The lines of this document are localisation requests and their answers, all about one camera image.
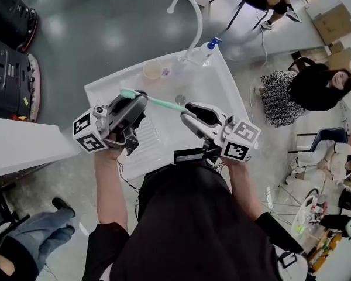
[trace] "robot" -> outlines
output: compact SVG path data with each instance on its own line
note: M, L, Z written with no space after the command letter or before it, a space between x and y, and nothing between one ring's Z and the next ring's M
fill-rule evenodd
M145 92L135 99L116 97L109 105L97 105L73 123L73 139L88 153L103 149L125 148L127 156L139 146L135 129L145 118L148 98ZM188 112L181 113L181 121L204 140L204 159L214 163L220 157L241 162L250 160L250 150L261 130L250 122L227 116L216 106L187 103ZM116 135L116 140L109 138Z

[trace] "white sink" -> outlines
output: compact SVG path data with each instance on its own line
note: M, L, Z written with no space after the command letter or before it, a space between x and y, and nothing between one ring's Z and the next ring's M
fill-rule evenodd
M109 104L121 87L144 90L153 98L176 103L176 96L183 95L186 102L204 102L215 105L228 115L249 120L234 79L218 47L204 66L188 64L181 74L172 72L160 81L144 80L142 67L136 64L85 86L91 107ZM159 57L163 67L170 67L176 57L185 51ZM172 109L147 103L146 119L136 133L139 147L126 157L123 152L120 162L124 166L123 176L127 180L137 178L173 162L175 150L199 148L198 139L180 119L180 113Z

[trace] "soap bottle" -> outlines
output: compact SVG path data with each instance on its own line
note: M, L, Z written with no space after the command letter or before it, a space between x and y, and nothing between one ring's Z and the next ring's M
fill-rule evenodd
M214 47L222 42L218 37L213 37L209 43L204 43L198 50L191 55L192 62L195 64L204 64L213 54Z

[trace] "white faucet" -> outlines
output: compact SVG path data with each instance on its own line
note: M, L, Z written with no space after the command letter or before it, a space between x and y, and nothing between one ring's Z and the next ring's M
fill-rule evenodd
M192 41L190 47L188 48L185 56L180 57L180 62L185 62L187 59L190 60L190 54L192 52L192 50L195 48L195 46L197 45L197 43L200 40L201 37L201 33L203 32L203 18L201 16L201 11L199 8L199 5L196 3L195 0L189 0L191 2L191 4L193 5L195 12L197 14L197 20L198 20L198 31L197 31L197 35L195 36L195 39ZM176 6L178 0L173 0L173 2L171 3L171 5L169 6L169 8L167 9L168 13L173 13L174 12L174 7Z

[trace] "jeans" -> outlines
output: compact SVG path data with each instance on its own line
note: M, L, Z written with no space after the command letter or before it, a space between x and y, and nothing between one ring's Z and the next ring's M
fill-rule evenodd
M30 217L8 236L21 243L32 255L39 272L47 257L71 239L73 230L65 228L74 213L62 208L55 213L38 213Z

